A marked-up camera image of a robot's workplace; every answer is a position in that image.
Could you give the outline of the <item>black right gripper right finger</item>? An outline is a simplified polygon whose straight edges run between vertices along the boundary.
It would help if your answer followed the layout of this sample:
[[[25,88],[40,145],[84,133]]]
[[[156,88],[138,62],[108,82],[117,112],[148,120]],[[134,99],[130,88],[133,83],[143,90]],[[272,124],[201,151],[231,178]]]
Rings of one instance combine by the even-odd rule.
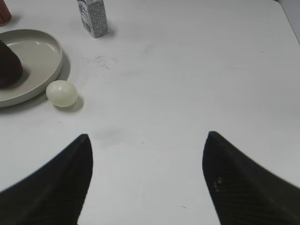
[[[220,224],[300,223],[300,189],[257,164],[218,132],[208,133],[202,171]]]

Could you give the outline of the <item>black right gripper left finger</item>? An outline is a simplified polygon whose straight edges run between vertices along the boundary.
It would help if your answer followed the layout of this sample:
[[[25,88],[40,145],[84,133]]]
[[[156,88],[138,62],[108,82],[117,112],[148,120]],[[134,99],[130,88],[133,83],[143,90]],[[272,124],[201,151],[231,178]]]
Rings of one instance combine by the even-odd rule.
[[[92,171],[90,139],[81,134],[44,166],[0,193],[0,223],[76,225]]]

